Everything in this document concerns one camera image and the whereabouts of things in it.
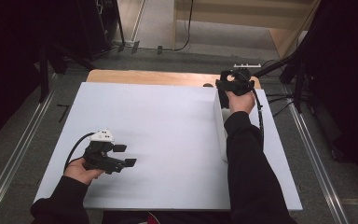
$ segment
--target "gray carpet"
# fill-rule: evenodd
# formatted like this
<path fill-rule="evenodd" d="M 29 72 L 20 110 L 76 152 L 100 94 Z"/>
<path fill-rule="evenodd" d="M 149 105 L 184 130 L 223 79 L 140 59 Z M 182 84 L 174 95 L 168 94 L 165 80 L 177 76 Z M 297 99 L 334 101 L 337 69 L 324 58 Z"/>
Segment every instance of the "gray carpet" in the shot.
<path fill-rule="evenodd" d="M 93 62 L 100 69 L 207 74 L 219 74 L 222 70 L 231 69 L 234 63 L 263 63 L 263 61 L 168 51 L 157 55 L 155 50 L 146 49 L 138 49 L 137 53 L 131 54 L 131 49 L 125 49 L 120 53 L 113 50 Z M 86 80 L 89 73 L 79 64 L 71 62 L 67 64 L 69 69 L 66 75 L 59 75 L 56 91 L 46 115 L 0 204 L 0 224 L 32 221 L 29 208 L 64 125 L 64 120 L 60 122 L 64 107 L 57 105 L 70 105 L 76 97 L 80 83 Z M 281 70 L 278 69 L 267 77 L 260 78 L 266 93 L 282 93 L 282 85 L 277 79 L 280 72 Z M 0 173 L 37 107 L 38 91 L 35 90 L 30 95 L 0 132 Z M 271 104 L 272 113 L 279 111 L 286 104 L 284 100 Z M 337 163 L 331 159 L 328 144 L 317 120 L 310 115 L 305 105 L 302 106 L 312 137 L 320 149 L 326 169 L 332 177 L 339 196 L 341 199 L 358 199 L 358 167 L 351 163 Z M 276 116 L 275 122 L 304 207 L 303 211 L 293 212 L 292 216 L 298 223 L 303 224 L 334 223 L 289 108 Z M 358 204 L 348 200 L 344 206 L 351 223 L 358 223 Z M 91 223 L 101 223 L 101 211 L 89 211 L 89 214 Z"/>

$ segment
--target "white board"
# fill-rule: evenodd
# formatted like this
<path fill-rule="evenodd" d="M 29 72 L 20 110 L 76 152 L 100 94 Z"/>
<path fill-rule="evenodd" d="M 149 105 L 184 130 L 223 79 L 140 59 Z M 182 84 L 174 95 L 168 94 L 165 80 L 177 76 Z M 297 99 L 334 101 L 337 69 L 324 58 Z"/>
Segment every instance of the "white board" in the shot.
<path fill-rule="evenodd" d="M 264 106 L 265 153 L 288 209 L 300 210 L 265 93 L 258 95 Z M 214 88 L 82 83 L 35 199 L 51 195 L 80 137 L 108 128 L 115 144 L 128 146 L 126 152 L 109 156 L 137 162 L 119 174 L 93 180 L 86 208 L 228 210 L 227 163 L 220 152 L 224 144 L 219 142 L 224 132 L 216 124 L 216 97 Z M 257 113 L 252 112 L 251 120 L 258 125 Z M 83 140 L 73 158 L 88 145 Z"/>

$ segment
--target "forearm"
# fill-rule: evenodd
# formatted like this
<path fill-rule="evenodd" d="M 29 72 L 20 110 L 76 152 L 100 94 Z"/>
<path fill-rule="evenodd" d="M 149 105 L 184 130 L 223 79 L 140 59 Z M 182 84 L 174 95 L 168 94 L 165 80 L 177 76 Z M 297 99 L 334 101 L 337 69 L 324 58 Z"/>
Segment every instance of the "forearm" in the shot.
<path fill-rule="evenodd" d="M 89 223 L 83 207 L 87 190 L 87 185 L 63 176 L 50 198 L 39 199 L 31 207 L 33 223 Z"/>
<path fill-rule="evenodd" d="M 295 223 L 288 215 L 278 179 L 263 153 L 260 131 L 245 112 L 228 118 L 227 159 L 234 223 Z"/>

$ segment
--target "hand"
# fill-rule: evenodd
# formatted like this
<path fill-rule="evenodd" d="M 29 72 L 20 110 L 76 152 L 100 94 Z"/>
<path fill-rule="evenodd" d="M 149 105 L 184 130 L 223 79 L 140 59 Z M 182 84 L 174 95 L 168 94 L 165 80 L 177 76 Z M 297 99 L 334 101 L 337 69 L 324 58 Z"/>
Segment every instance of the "hand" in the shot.
<path fill-rule="evenodd" d="M 97 179 L 98 176 L 103 174 L 103 170 L 86 170 L 83 164 L 86 163 L 84 158 L 72 161 L 66 167 L 63 175 L 71 177 L 77 181 L 82 182 L 83 184 L 89 185 L 92 179 Z"/>
<path fill-rule="evenodd" d="M 229 100 L 228 106 L 231 114 L 238 111 L 244 111 L 250 114 L 255 106 L 255 95 L 251 91 L 241 96 L 237 96 L 232 91 L 226 91 L 226 95 Z"/>

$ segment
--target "metal strip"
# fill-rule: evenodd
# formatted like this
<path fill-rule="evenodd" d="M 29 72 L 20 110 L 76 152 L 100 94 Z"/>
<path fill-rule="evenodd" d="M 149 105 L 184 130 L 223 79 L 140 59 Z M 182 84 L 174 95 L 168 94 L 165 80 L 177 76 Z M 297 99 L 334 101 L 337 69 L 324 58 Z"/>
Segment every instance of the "metal strip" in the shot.
<path fill-rule="evenodd" d="M 282 86 L 283 91 L 285 93 L 291 94 L 290 89 L 287 89 L 284 85 Z M 318 150 L 313 144 L 313 140 L 310 136 L 310 132 L 307 128 L 306 122 L 302 114 L 297 113 L 296 108 L 293 104 L 290 104 L 290 111 L 292 112 L 292 116 L 295 119 L 296 126 L 301 135 L 301 139 L 304 143 L 307 153 L 310 157 L 310 162 L 312 164 L 316 177 L 318 178 L 319 184 L 321 185 L 324 197 L 327 201 L 327 205 L 330 208 L 330 212 L 333 216 L 333 219 L 337 224 L 349 224 L 350 222 L 348 221 L 345 211 L 341 205 L 341 201 L 336 193 L 333 183 L 331 182 L 330 177 L 324 168 L 324 164 L 319 157 Z"/>
<path fill-rule="evenodd" d="M 21 136 L 19 143 L 17 144 L 16 148 L 14 149 L 13 153 L 11 154 L 10 159 L 7 162 L 2 174 L 0 175 L 0 203 L 2 202 L 5 193 L 16 174 L 17 169 L 20 166 L 20 163 L 30 145 L 34 134 L 40 124 L 40 121 L 45 116 L 45 113 L 48 109 L 48 106 L 51 102 L 52 95 L 55 91 L 55 83 L 58 80 L 58 76 L 54 74 L 51 78 L 51 91 L 48 94 L 45 102 L 43 104 L 39 104 L 34 112 L 33 116 L 31 117 L 30 122 L 28 123 L 24 133 Z"/>

